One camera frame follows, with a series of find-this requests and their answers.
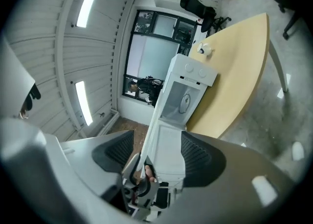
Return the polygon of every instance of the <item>window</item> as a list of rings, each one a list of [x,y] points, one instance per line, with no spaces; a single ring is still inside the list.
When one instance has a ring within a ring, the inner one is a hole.
[[[131,92],[128,84],[147,76],[165,80],[171,59],[188,55],[196,32],[196,22],[154,11],[137,12],[124,73],[123,95],[145,101],[148,94]]]

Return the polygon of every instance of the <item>ceiling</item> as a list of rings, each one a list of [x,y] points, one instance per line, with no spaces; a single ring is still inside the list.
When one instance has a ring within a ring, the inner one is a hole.
[[[82,2],[19,0],[4,30],[42,95],[28,121],[59,141],[95,136],[111,117],[113,66],[129,13],[125,7],[130,10],[133,0],[94,0],[86,28],[76,26]],[[76,95],[79,81],[85,82],[89,126]]]

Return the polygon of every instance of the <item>wooden table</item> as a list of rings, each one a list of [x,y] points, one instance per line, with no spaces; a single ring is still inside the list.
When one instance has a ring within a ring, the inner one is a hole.
[[[187,130],[219,138],[240,117],[251,102],[264,70],[268,52],[276,66],[282,88],[287,92],[286,75],[269,39],[267,14],[232,25],[201,41],[213,49],[210,56],[197,53],[200,42],[191,48],[191,58],[218,71],[213,86],[187,123]]]

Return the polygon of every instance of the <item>fluorescent light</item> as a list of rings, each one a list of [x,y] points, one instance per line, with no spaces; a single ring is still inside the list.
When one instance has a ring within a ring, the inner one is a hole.
[[[75,86],[76,86],[80,108],[82,109],[86,124],[87,126],[89,126],[92,123],[92,117],[91,117],[90,110],[88,107],[88,101],[87,101],[86,91],[85,91],[85,83],[81,81],[81,82],[76,83]]]
[[[91,6],[94,0],[84,0],[83,5],[80,9],[78,20],[77,20],[77,26],[80,27],[86,27],[89,12],[91,10]]]
[[[259,196],[263,207],[270,205],[277,197],[278,193],[265,176],[256,176],[252,180],[252,185]]]
[[[291,79],[291,75],[290,74],[286,74],[286,78],[287,78],[287,85],[289,84],[289,81]],[[277,95],[278,98],[282,99],[284,97],[284,92],[283,89],[280,89]]]

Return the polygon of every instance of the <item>concrete floor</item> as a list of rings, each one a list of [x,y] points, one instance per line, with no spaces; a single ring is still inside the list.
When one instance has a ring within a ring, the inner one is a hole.
[[[310,162],[313,143],[313,38],[300,19],[289,30],[290,38],[286,41],[282,33],[293,12],[281,13],[274,0],[222,2],[222,16],[232,18],[227,26],[260,13],[269,15],[270,37],[280,48],[285,71],[291,75],[289,91],[282,99],[277,97],[281,86],[268,56],[255,98],[222,139],[237,144],[244,142],[299,181]],[[295,141],[303,144],[305,160],[292,161],[291,146]]]

